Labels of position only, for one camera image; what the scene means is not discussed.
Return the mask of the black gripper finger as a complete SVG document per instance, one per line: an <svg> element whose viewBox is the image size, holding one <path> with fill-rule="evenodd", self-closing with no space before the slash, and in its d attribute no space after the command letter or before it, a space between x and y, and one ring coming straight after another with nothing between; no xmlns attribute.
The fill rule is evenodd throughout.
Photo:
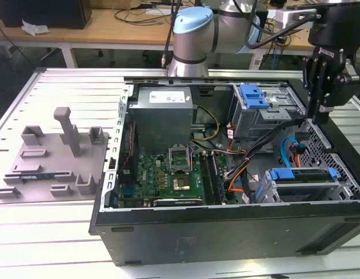
<svg viewBox="0 0 360 279"><path fill-rule="evenodd" d="M322 86L320 112L331 112L335 106L345 105L355 94L346 87L360 83L360 74L356 71L353 58L345 58L341 63L331 63L327 72L325 85Z"/></svg>
<svg viewBox="0 0 360 279"><path fill-rule="evenodd" d="M320 111L325 96L323 82L325 81L327 62L328 58L325 58L325 55L304 58L303 84L308 91L305 115L312 119L313 124L326 124L329 120L329 111L326 108L324 108L324 112Z"/></svg>

